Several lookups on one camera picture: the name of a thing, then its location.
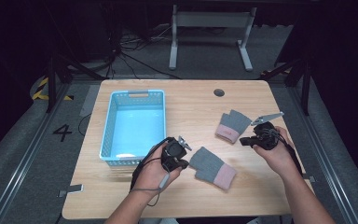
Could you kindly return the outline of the person's left hand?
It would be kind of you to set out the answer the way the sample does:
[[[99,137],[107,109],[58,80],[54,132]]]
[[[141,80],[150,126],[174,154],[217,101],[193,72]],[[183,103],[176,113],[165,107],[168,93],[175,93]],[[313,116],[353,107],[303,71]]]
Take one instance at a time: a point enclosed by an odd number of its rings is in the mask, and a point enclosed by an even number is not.
[[[166,143],[157,148],[147,159],[146,165],[138,175],[132,190],[157,190],[160,193],[181,174],[182,169],[180,167],[169,173],[162,167],[160,156],[165,146]]]

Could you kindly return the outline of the person's right hand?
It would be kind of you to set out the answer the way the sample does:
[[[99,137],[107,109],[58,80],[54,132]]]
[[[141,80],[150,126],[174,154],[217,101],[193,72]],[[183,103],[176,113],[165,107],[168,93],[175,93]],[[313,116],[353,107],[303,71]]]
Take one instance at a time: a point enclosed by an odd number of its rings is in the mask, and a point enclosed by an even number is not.
[[[268,166],[276,172],[282,180],[302,179],[302,175],[297,170],[295,162],[286,147],[294,147],[294,144],[287,135],[287,131],[280,126],[276,126],[275,129],[284,139],[283,142],[279,142],[278,145],[271,150],[265,150],[258,145],[254,145],[253,150],[267,162]]]

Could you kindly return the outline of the black metal stand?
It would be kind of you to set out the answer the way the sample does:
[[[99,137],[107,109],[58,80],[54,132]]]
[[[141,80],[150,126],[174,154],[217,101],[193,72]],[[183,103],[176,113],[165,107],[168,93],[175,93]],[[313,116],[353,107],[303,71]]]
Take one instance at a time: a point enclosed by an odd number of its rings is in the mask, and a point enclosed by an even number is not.
[[[50,113],[56,103],[58,102],[58,93],[56,91],[56,77],[59,78],[62,84],[70,84],[73,80],[72,73],[69,66],[79,70],[82,74],[85,74],[95,80],[105,80],[105,77],[98,75],[96,72],[88,69],[81,63],[70,59],[67,56],[59,53],[53,53],[48,61],[48,109]]]
[[[307,116],[309,114],[309,95],[310,95],[310,64],[307,60],[296,59],[289,63],[284,63],[271,71],[263,71],[258,80],[269,80],[282,74],[286,70],[289,71],[284,85],[286,87],[294,87],[299,80],[302,80],[300,106],[303,113]]]

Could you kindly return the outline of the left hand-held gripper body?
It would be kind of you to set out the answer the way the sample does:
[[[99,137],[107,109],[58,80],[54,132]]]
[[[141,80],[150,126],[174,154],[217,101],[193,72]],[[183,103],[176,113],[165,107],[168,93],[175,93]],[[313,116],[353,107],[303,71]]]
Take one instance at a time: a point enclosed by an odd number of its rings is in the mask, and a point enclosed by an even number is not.
[[[176,165],[178,160],[183,160],[184,156],[192,148],[186,142],[186,140],[179,136],[177,139],[174,137],[168,138],[167,145],[162,149],[161,153],[161,165],[167,171],[171,172],[178,168]]]

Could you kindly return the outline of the grey floor tape patch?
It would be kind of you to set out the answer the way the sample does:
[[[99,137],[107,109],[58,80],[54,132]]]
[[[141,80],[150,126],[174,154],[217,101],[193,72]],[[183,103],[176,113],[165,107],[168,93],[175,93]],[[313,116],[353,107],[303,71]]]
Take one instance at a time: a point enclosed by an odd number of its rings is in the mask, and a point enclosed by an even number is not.
[[[99,85],[90,85],[88,93],[85,97],[84,103],[81,107],[79,116],[84,118],[92,112],[94,107],[100,86]]]

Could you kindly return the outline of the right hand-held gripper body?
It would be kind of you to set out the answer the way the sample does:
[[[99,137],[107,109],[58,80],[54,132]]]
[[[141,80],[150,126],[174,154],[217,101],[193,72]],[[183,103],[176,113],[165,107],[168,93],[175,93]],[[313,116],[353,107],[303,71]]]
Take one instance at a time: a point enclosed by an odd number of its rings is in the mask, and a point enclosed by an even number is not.
[[[284,113],[280,111],[276,114],[260,116],[251,122],[254,126],[255,136],[251,137],[250,146],[258,145],[265,150],[272,150],[278,145],[278,142],[282,139],[281,135],[271,123],[273,119],[282,117]]]

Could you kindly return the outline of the white metal desk frame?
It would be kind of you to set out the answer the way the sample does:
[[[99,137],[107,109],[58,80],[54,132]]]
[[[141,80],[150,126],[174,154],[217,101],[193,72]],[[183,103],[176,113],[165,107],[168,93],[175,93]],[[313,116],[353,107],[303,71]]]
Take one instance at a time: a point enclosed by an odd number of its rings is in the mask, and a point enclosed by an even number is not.
[[[256,7],[245,12],[212,12],[212,11],[182,11],[177,5],[172,7],[172,44],[169,59],[169,68],[176,69],[178,54],[178,27],[207,27],[207,28],[243,28],[243,39],[237,41],[237,47],[241,54],[245,70],[253,70],[247,51],[247,42],[254,24]]]

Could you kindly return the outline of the grey pink glove red label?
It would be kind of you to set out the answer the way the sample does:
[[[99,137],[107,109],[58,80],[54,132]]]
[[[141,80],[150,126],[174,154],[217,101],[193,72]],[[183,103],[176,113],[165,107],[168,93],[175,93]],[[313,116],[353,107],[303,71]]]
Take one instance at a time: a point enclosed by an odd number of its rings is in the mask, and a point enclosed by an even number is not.
[[[234,144],[251,122],[252,121],[241,112],[231,109],[228,114],[222,114],[215,135]]]

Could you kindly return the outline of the yellow black hazard tape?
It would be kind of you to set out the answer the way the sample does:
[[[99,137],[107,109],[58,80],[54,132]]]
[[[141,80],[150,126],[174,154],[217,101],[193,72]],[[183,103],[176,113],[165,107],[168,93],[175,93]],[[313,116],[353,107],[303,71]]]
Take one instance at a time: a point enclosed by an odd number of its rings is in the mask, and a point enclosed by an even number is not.
[[[45,86],[47,84],[48,84],[48,77],[43,77],[32,96],[33,100],[48,100],[49,99],[49,97],[47,95],[42,93],[43,89],[45,88]]]

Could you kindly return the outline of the grey glove pink cuff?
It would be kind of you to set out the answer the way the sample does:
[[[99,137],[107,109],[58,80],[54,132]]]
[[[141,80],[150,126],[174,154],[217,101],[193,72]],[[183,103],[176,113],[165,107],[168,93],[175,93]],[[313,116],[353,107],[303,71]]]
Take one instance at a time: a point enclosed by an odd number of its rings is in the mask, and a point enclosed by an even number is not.
[[[222,190],[229,190],[237,171],[205,147],[190,159],[189,166],[196,170],[195,177],[212,183]]]

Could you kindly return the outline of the light blue plastic basket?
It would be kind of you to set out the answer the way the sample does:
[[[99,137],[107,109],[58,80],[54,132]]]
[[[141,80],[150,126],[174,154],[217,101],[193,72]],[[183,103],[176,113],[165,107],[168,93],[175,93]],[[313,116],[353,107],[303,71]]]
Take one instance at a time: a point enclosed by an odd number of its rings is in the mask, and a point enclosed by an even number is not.
[[[109,166],[136,166],[166,138],[163,90],[113,91],[106,113],[100,159]]]

